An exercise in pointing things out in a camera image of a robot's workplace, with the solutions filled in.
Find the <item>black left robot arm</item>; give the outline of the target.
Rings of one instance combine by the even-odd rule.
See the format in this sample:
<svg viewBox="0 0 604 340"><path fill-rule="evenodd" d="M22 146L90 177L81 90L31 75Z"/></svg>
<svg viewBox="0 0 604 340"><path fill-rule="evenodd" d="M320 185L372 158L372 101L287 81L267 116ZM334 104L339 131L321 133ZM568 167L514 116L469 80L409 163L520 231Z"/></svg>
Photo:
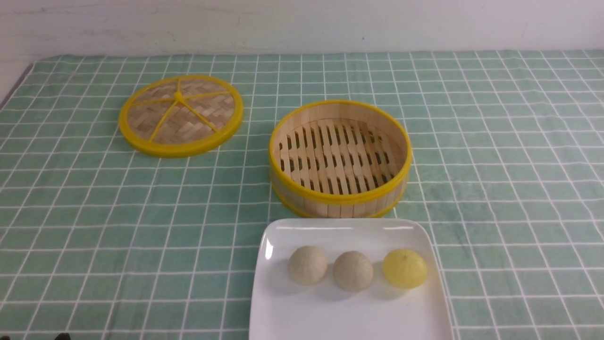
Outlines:
<svg viewBox="0 0 604 340"><path fill-rule="evenodd" d="M54 340L71 340L69 333L60 333L54 338Z"/></svg>

